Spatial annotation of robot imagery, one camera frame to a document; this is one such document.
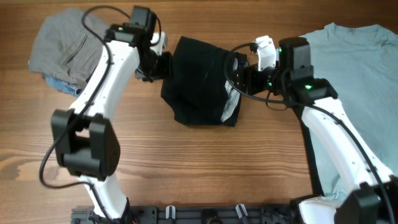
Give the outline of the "black shorts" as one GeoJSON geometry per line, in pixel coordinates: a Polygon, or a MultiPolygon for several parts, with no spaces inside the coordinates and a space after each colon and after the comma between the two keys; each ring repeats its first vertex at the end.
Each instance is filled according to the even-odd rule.
{"type": "Polygon", "coordinates": [[[200,40],[181,37],[172,57],[172,78],[163,81],[161,97],[184,125],[225,125],[238,120],[241,95],[224,75],[248,65],[245,54],[231,53],[200,40]]]}

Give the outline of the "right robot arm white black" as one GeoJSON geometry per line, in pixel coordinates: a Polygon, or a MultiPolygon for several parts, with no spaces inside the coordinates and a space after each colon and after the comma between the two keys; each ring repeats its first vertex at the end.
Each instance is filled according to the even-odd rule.
{"type": "Polygon", "coordinates": [[[300,121],[307,152],[311,135],[325,148],[347,190],[344,200],[324,195],[314,158],[308,160],[311,195],[288,205],[266,205],[264,223],[396,223],[397,177],[370,150],[349,120],[336,90],[324,78],[315,78],[310,44],[303,37],[273,43],[263,36],[249,43],[258,57],[255,65],[240,64],[236,49],[223,64],[228,83],[241,95],[256,99],[262,91],[272,102],[294,111],[300,121]]]}

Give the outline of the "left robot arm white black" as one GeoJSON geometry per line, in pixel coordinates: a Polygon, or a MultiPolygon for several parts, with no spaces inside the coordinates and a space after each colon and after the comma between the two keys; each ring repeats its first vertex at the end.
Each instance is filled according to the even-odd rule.
{"type": "Polygon", "coordinates": [[[129,79],[170,78],[172,55],[160,19],[147,7],[134,7],[126,23],[111,25],[99,40],[101,59],[83,93],[68,110],[53,112],[49,152],[94,204],[72,216],[72,223],[136,223],[116,177],[121,148],[111,121],[129,79]]]}

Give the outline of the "folded blue denim garment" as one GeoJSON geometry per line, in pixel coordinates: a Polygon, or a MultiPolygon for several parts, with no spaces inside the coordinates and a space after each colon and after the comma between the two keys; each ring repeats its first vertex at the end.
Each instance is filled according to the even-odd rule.
{"type": "Polygon", "coordinates": [[[48,86],[51,86],[53,89],[59,92],[66,93],[75,97],[79,97],[80,94],[83,92],[83,89],[79,88],[76,84],[72,84],[64,80],[48,76],[46,74],[43,74],[43,78],[48,86]]]}

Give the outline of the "light blue t-shirt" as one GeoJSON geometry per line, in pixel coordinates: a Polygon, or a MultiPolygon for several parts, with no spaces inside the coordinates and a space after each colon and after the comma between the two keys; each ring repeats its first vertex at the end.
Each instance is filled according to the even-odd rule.
{"type": "Polygon", "coordinates": [[[338,93],[349,120],[382,163],[397,173],[397,34],[380,25],[334,23],[304,34],[316,78],[338,93]]]}

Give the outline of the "black mounting rail base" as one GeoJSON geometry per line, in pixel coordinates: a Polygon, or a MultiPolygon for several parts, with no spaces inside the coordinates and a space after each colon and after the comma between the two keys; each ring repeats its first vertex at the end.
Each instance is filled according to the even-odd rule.
{"type": "Polygon", "coordinates": [[[206,223],[303,223],[296,208],[288,204],[266,204],[251,207],[131,207],[125,219],[115,223],[141,224],[206,224],[206,223]]]}

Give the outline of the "folded grey shirt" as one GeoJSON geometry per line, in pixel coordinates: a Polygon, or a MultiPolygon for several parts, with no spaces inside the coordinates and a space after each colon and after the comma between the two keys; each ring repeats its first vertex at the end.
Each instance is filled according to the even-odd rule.
{"type": "Polygon", "coordinates": [[[29,70],[85,88],[103,44],[81,24],[83,11],[66,9],[48,16],[34,40],[29,70]]]}

